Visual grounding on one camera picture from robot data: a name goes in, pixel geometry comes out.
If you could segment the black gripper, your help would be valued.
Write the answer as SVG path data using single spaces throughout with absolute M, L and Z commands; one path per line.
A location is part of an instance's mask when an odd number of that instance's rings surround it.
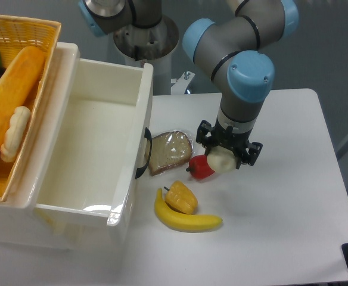
M 249 131 L 233 133 L 231 126 L 224 129 L 216 123 L 213 127 L 208 121 L 202 120 L 197 128 L 196 142 L 203 146 L 205 153 L 222 147 L 237 154 L 236 169 L 239 169 L 242 165 L 253 166 L 263 148 L 260 142 L 249 142 L 249 135 Z

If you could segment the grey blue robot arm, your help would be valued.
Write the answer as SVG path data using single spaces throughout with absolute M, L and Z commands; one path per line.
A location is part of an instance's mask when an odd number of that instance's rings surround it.
M 221 91 L 214 124 L 202 121 L 196 140 L 207 163 L 218 173 L 254 165 L 261 150 L 249 136 L 265 98 L 272 89 L 275 68 L 260 49 L 292 34 L 299 24 L 293 1 L 230 1 L 234 17 L 218 25 L 202 18 L 179 35 L 160 1 L 80 1 L 92 33 L 113 35 L 128 64 L 171 64 L 182 45 L 188 58 Z

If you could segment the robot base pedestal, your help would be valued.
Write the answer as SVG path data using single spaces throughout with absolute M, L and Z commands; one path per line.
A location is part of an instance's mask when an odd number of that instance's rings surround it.
M 154 27 L 133 25 L 113 33 L 116 49 L 127 66 L 153 66 L 153 94 L 169 95 L 172 87 L 172 55 L 179 44 L 179 30 L 166 15 Z

